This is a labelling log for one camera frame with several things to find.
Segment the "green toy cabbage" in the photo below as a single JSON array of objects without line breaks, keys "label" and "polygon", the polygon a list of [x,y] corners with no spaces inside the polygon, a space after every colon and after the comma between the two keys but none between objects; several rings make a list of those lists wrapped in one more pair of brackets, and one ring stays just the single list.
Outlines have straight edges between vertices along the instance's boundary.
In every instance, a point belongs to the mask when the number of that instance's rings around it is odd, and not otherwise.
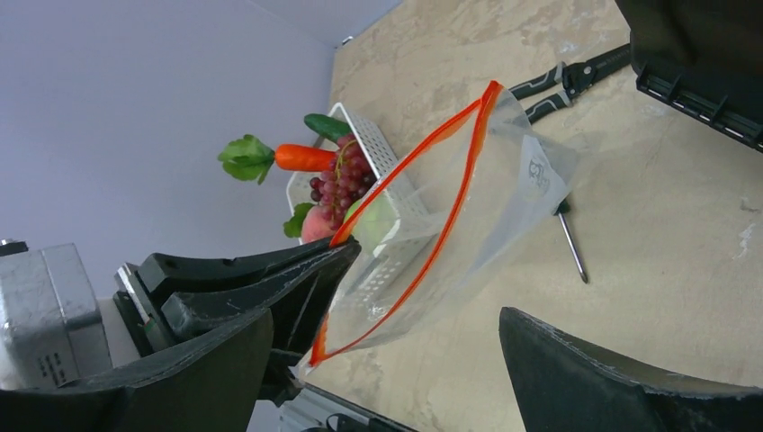
[{"label": "green toy cabbage", "polygon": [[386,193],[377,196],[357,219],[351,234],[360,243],[363,251],[378,257],[386,248],[385,239],[398,223],[398,214],[390,205]]}]

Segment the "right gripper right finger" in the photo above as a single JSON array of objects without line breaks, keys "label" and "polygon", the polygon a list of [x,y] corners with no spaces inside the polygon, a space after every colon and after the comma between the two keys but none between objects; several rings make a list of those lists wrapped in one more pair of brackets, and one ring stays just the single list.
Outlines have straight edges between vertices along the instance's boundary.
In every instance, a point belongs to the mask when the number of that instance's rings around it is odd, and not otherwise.
[{"label": "right gripper right finger", "polygon": [[517,308],[498,333],[528,431],[760,431],[762,390],[661,369]]}]

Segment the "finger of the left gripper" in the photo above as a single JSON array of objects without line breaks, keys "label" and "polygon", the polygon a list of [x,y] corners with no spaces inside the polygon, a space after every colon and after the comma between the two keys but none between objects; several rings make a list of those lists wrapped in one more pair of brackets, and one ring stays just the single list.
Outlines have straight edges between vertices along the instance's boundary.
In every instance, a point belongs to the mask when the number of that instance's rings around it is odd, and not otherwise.
[{"label": "finger of the left gripper", "polygon": [[349,239],[332,246],[328,238],[297,247],[234,258],[193,258],[154,253],[137,274],[150,293],[206,293],[258,283],[268,276],[338,254],[352,254]]},{"label": "finger of the left gripper", "polygon": [[315,341],[339,283],[362,248],[309,262],[258,283],[215,292],[161,292],[160,310],[176,337],[200,336],[242,314],[269,310],[274,348],[306,352]]}]

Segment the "clear zip top bag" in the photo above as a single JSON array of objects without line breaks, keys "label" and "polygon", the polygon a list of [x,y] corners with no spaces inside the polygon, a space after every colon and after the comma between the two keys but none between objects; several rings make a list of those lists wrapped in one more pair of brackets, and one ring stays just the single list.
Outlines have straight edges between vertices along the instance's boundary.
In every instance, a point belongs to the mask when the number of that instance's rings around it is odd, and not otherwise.
[{"label": "clear zip top bag", "polygon": [[408,289],[387,311],[331,309],[333,297],[299,362],[300,377],[332,357],[388,344],[457,311],[555,213],[570,192],[582,151],[535,132],[526,109],[507,88],[491,82],[348,212],[329,238],[332,246],[358,242],[351,234],[357,219],[397,175],[405,174],[422,193],[434,215],[427,224],[438,234]]}]

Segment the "purple toy grapes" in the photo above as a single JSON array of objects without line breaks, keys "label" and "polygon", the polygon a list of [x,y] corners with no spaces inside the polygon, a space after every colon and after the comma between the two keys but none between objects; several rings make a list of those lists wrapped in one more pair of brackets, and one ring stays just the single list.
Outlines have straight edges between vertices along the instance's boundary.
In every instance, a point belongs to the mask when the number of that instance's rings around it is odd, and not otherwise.
[{"label": "purple toy grapes", "polygon": [[377,181],[354,134],[340,137],[337,145],[335,155],[329,160],[328,170],[310,179],[310,198],[331,230],[339,228],[350,207],[363,198]]}]

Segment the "orange toy carrot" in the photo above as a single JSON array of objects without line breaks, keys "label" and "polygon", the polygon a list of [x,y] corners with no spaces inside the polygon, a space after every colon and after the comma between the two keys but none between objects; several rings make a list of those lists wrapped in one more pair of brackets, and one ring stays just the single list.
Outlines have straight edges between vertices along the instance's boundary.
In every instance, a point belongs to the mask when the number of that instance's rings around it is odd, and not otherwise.
[{"label": "orange toy carrot", "polygon": [[264,182],[273,166],[285,171],[321,172],[329,169],[335,153],[298,144],[270,148],[259,138],[245,134],[229,142],[217,156],[222,169],[239,181]]}]

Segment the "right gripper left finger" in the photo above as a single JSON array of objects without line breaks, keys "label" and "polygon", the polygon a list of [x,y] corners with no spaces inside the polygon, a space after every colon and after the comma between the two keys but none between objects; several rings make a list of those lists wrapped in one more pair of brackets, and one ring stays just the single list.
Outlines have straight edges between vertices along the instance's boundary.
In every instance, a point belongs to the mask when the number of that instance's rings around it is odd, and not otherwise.
[{"label": "right gripper left finger", "polygon": [[57,354],[34,357],[42,384],[1,392],[3,431],[244,431],[274,339],[268,309],[199,337],[76,378]]}]

